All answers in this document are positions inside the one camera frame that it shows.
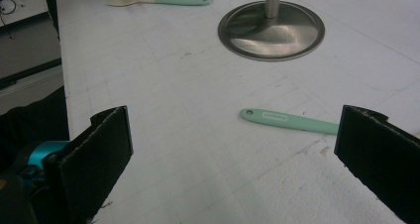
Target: white table surface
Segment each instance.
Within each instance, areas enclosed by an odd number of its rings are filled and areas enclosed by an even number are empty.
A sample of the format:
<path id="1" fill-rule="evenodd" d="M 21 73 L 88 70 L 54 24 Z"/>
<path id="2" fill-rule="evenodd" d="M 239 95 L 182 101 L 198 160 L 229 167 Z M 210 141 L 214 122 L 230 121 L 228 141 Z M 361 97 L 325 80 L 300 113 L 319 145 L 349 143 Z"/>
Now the white table surface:
<path id="1" fill-rule="evenodd" d="M 97 224 L 400 223 L 334 155 L 336 137 L 258 125 L 243 108 L 338 123 L 344 104 L 420 133 L 420 0 L 284 0 L 323 20 L 307 56 L 246 59 L 219 41 L 232 9 L 57 0 L 72 138 L 127 105 L 134 155 Z"/>

